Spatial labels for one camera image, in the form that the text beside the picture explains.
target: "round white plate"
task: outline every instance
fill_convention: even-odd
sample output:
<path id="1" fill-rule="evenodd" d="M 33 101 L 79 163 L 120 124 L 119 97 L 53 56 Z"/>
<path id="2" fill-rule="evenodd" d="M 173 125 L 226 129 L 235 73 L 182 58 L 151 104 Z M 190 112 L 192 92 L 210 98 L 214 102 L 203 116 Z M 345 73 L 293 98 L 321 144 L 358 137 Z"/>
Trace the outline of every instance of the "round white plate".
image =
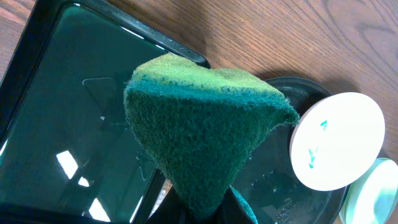
<path id="1" fill-rule="evenodd" d="M 340 211 L 343 223 L 383 224 L 398 201 L 398 166 L 390 159 L 376 159 L 348 190 Z"/>
<path id="2" fill-rule="evenodd" d="M 363 175 L 384 140 L 384 117 L 370 97 L 341 93 L 313 105 L 290 140 L 298 179 L 314 190 L 336 190 Z"/>

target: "black tray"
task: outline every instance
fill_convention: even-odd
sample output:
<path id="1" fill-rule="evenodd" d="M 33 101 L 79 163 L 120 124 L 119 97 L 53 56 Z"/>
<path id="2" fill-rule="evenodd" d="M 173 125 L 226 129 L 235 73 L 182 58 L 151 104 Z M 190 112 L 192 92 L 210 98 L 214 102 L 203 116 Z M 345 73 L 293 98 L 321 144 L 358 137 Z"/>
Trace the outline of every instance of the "black tray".
<path id="1" fill-rule="evenodd" d="M 266 81 L 290 99 L 303 115 L 331 93 L 301 78 Z M 291 126 L 275 129 L 254 150 L 233 186 L 248 201 L 260 224 L 329 224 L 340 211 L 346 187 L 320 192 L 304 186 L 295 176 L 289 156 Z"/>
<path id="2" fill-rule="evenodd" d="M 129 130 L 123 89 L 167 52 L 209 67 L 105 1 L 36 2 L 0 87 L 0 223 L 98 223 L 95 198 L 112 222 L 147 220 L 165 179 Z"/>

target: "wood grain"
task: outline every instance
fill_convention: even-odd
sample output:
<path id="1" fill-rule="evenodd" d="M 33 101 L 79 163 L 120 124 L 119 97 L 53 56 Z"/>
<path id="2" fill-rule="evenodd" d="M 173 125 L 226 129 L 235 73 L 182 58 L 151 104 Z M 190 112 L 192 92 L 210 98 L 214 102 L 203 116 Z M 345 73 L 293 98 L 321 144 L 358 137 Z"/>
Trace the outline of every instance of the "wood grain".
<path id="1" fill-rule="evenodd" d="M 203 54 L 212 67 L 264 79 L 296 75 L 334 93 L 370 96 L 386 120 L 382 150 L 398 162 L 396 0 L 109 1 Z M 0 0 L 0 76 L 33 5 Z M 388 223 L 398 223 L 398 211 Z"/>

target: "sponge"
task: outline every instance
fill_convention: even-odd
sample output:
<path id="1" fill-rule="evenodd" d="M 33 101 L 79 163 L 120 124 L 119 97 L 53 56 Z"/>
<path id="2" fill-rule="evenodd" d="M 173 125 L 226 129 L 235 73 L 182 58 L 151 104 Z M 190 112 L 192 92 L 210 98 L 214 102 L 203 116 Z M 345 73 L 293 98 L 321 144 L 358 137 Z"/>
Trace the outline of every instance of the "sponge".
<path id="1" fill-rule="evenodd" d="M 211 70 L 172 54 L 134 71 L 124 107 L 136 139 L 197 220 L 214 214 L 275 127 L 299 120 L 281 92 L 250 73 Z"/>

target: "teal paint stain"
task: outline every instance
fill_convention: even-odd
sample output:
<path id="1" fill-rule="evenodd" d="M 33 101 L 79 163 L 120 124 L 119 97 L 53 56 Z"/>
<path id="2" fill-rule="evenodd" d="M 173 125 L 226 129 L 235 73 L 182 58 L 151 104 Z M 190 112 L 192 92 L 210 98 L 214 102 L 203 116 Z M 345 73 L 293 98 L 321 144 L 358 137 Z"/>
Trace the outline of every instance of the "teal paint stain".
<path id="1" fill-rule="evenodd" d="M 323 130 L 325 130 L 327 126 L 328 126 L 328 120 L 325 120 L 324 122 L 321 123 L 321 127 L 323 127 Z"/>
<path id="2" fill-rule="evenodd" d="M 313 169 L 313 163 L 315 161 L 315 154 L 318 152 L 318 148 L 317 150 L 315 150 L 315 152 L 313 152 L 311 149 L 308 149 L 309 153 L 310 153 L 310 157 L 311 157 L 311 162 L 309 163 L 309 166 L 311 169 Z"/>

